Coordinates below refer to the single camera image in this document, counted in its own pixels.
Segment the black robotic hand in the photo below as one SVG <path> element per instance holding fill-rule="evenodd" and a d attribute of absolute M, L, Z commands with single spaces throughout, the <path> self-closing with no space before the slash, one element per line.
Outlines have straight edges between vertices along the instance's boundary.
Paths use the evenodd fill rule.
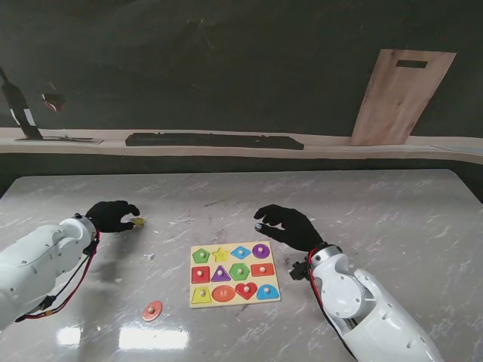
<path fill-rule="evenodd" d="M 309 252 L 314 247 L 327 245 L 307 216 L 295 209 L 269 205 L 259 209 L 254 218 L 263 218 L 263 224 L 255 225 L 258 232 L 281 243 L 286 243 L 294 249 Z M 272 227 L 278 224 L 281 224 L 282 229 Z"/>
<path fill-rule="evenodd" d="M 127 201 L 101 201 L 85 216 L 100 232 L 124 232 L 134 227 L 133 222 L 121 222 L 122 217 L 129 213 L 140 215 L 139 209 Z"/>

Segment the red square piece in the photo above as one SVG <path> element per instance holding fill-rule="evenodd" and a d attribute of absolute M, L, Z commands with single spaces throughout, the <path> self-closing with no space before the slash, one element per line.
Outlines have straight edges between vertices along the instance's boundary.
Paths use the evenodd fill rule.
<path fill-rule="evenodd" d="M 210 282 L 209 266 L 194 266 L 191 268 L 191 282 L 193 284 Z"/>

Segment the orange oval piece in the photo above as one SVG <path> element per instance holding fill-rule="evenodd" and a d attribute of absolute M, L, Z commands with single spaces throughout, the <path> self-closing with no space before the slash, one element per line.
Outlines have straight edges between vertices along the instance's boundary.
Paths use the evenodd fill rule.
<path fill-rule="evenodd" d="M 235 298 L 235 290 L 228 285 L 220 285 L 213 289 L 211 296 L 213 296 L 213 299 L 217 302 L 229 302 Z"/>
<path fill-rule="evenodd" d="M 143 319 L 146 322 L 155 320 L 161 314 L 163 310 L 163 305 L 158 300 L 151 302 L 143 311 Z"/>

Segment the green hexagon piece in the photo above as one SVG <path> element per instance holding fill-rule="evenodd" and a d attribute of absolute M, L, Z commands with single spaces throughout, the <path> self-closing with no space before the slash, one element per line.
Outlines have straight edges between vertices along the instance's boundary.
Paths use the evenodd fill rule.
<path fill-rule="evenodd" d="M 234 281 L 244 281 L 250 274 L 250 269 L 242 262 L 233 264 L 229 269 L 229 274 Z"/>

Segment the shape sorting puzzle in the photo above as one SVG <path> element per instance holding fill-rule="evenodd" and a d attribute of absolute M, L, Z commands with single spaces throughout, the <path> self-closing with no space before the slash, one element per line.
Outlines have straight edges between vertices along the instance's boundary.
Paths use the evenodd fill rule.
<path fill-rule="evenodd" d="M 191 308 L 280 300 L 268 241 L 192 247 L 190 277 Z"/>

